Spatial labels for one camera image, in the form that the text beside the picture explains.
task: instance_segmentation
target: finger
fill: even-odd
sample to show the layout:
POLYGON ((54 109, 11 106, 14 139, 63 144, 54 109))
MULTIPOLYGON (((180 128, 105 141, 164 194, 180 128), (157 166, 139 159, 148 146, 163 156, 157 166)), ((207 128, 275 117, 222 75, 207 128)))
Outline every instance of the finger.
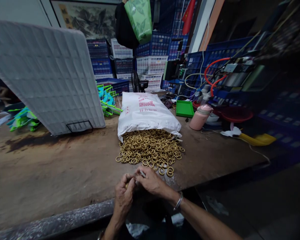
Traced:
POLYGON ((144 182, 144 178, 141 175, 136 175, 135 179, 141 184, 144 182))
POLYGON ((136 185, 136 180, 134 178, 131 178, 126 192, 132 193, 135 185, 136 185))
POLYGON ((136 170, 136 173, 139 174, 140 173, 140 170, 143 171, 143 173, 145 175, 147 175, 147 173, 151 172, 152 171, 152 168, 150 167, 144 167, 144 166, 139 166, 136 170))
POLYGON ((126 184, 124 182, 119 182, 118 185, 117 185, 119 188, 125 188, 126 187, 126 184))
POLYGON ((123 182, 123 183, 127 183, 128 182, 128 180, 127 180, 127 173, 126 174, 124 174, 123 176, 122 176, 122 178, 121 178, 121 182, 123 182))
POLYGON ((133 175, 127 173, 127 174, 126 174, 126 177, 127 177, 127 182, 128 182, 128 181, 130 181, 131 178, 133 178, 133 175))

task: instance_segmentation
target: orange hose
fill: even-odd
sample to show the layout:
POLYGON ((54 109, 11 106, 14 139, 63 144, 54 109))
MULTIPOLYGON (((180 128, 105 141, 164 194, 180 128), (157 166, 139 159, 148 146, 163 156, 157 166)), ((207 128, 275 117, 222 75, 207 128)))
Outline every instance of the orange hose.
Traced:
POLYGON ((218 82, 222 81, 223 79, 225 79, 228 75, 224 75, 222 78, 220 78, 218 81, 216 81, 214 84, 211 85, 211 97, 213 97, 213 88, 217 85, 218 82))
POLYGON ((212 85, 211 82, 209 82, 208 78, 207 78, 207 71, 209 69, 209 67, 211 67, 213 64, 217 63, 217 62, 220 62, 220 61, 224 61, 224 60, 229 60, 230 58, 221 58, 221 59, 218 59, 212 63, 209 64, 208 67, 206 67, 206 70, 204 70, 204 78, 206 79, 207 83, 209 83, 210 85, 212 85))

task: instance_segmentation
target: person's left hand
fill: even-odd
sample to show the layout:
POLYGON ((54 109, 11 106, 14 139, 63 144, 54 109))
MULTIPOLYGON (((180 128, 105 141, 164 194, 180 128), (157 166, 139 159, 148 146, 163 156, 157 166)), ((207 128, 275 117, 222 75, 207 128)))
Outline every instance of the person's left hand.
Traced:
POLYGON ((113 216, 119 221, 125 221, 131 208, 134 187, 135 179, 130 174, 123 175, 120 182, 116 185, 113 216))

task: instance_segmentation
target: picture frame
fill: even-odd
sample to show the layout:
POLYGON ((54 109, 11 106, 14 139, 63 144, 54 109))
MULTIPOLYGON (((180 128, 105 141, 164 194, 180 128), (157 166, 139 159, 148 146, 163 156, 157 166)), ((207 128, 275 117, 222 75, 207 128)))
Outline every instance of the picture frame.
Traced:
POLYGON ((81 31, 86 39, 115 38, 115 9, 118 2, 50 0, 62 28, 81 31))

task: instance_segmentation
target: red flag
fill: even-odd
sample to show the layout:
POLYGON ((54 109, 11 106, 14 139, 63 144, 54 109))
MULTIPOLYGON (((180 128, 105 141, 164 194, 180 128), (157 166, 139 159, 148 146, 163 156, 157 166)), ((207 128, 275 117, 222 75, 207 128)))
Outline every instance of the red flag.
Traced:
POLYGON ((191 0, 186 11, 184 12, 184 15, 182 17, 182 21, 184 21, 182 35, 186 35, 190 31, 195 4, 196 4, 196 0, 191 0))

